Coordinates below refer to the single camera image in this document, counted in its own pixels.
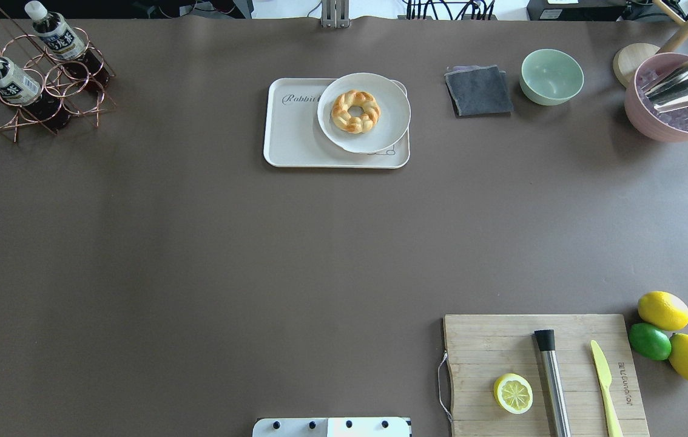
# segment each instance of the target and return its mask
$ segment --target wooden cutting board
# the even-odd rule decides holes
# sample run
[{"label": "wooden cutting board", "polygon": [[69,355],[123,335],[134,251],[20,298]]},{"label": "wooden cutting board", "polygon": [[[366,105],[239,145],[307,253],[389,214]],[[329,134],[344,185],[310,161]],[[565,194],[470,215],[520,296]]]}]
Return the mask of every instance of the wooden cutting board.
[{"label": "wooden cutting board", "polygon": [[[533,332],[555,330],[555,345],[571,433],[608,437],[605,411],[589,341],[605,353],[611,398],[624,437],[649,437],[627,328],[621,314],[454,315],[444,317],[452,393],[452,437],[552,436],[550,404]],[[492,389],[503,373],[517,373],[533,387],[533,406],[512,415]]]}]

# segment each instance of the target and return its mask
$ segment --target lemon half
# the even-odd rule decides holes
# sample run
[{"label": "lemon half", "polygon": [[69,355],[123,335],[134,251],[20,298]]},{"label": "lemon half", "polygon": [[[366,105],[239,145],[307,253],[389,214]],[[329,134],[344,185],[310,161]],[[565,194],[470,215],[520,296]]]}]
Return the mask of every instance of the lemon half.
[{"label": "lemon half", "polygon": [[521,415],[533,406],[533,388],[516,373],[507,373],[494,382],[494,398],[507,412]]}]

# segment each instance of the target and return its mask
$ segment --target white tray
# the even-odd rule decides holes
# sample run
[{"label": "white tray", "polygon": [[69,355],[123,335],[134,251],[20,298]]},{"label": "white tray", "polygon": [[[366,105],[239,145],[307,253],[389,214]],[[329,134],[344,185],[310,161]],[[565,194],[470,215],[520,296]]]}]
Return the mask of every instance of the white tray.
[{"label": "white tray", "polygon": [[[279,78],[269,87],[263,157],[275,167],[397,169],[410,157],[408,131],[374,154],[350,153],[333,144],[317,122],[317,102],[332,78]],[[406,87],[395,82],[403,92]]]}]

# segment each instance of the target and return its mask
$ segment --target metal bracket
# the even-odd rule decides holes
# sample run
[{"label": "metal bracket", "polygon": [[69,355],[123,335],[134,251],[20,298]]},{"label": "metal bracket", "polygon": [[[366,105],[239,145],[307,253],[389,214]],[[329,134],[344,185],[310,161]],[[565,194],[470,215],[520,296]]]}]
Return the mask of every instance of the metal bracket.
[{"label": "metal bracket", "polygon": [[320,24],[327,29],[349,27],[349,0],[322,0]]}]

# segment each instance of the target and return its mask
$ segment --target metal ice scoop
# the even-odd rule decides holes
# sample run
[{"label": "metal ice scoop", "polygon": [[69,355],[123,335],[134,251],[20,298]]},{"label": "metal ice scoop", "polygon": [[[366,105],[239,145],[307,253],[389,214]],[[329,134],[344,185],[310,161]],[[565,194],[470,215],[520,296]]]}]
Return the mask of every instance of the metal ice scoop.
[{"label": "metal ice scoop", "polygon": [[658,113],[688,107],[688,61],[644,93]]}]

